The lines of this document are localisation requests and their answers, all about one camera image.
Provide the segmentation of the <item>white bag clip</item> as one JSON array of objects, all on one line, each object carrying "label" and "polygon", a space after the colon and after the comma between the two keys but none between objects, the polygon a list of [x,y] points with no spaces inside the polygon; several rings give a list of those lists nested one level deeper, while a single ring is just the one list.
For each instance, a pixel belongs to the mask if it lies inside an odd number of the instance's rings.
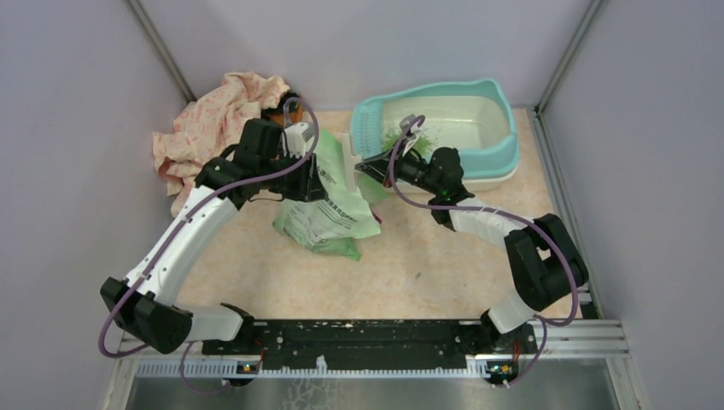
[{"label": "white bag clip", "polygon": [[340,142],[342,145],[342,159],[347,191],[352,193],[358,188],[356,181],[357,171],[355,167],[361,162],[361,156],[354,154],[352,137],[348,132],[343,132],[341,134]]}]

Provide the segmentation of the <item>green litter bag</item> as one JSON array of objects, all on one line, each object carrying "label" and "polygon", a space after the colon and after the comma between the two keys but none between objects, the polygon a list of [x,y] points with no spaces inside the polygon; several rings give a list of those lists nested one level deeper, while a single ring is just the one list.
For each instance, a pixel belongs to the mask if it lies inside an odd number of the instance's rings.
[{"label": "green litter bag", "polygon": [[272,226],[313,253],[359,261],[356,241],[381,233],[372,206],[387,198],[388,193],[365,175],[356,177],[355,192],[347,191],[342,145],[332,133],[320,132],[315,154],[318,175],[328,197],[316,202],[282,201]]}]

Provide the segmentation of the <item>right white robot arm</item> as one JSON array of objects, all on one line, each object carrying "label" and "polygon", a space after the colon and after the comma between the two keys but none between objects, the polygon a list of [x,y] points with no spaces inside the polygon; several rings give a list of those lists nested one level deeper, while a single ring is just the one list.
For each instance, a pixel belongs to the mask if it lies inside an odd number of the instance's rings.
[{"label": "right white robot arm", "polygon": [[403,181],[432,194],[424,206],[436,223],[506,252],[514,289],[482,315],[482,344],[492,352],[504,351],[516,328],[564,296],[576,296],[589,279],[585,261],[558,216],[529,220],[488,206],[465,188],[456,149],[436,149],[429,160],[414,149],[389,149],[354,168],[385,187]]}]

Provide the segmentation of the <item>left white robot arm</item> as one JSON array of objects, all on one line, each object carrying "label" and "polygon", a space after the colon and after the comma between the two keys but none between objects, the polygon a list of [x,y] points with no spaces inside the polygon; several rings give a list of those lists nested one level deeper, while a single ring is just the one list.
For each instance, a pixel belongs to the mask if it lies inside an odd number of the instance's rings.
[{"label": "left white robot arm", "polygon": [[219,230],[261,191],[297,202],[326,199],[314,153],[319,139],[316,121],[287,127],[247,121],[239,142],[202,166],[157,244],[123,279],[108,278],[102,285],[109,310],[102,330],[116,324],[161,354],[206,341],[223,342],[237,354],[248,352],[256,341],[255,329],[245,324],[248,313],[225,303],[182,306],[178,294]]}]

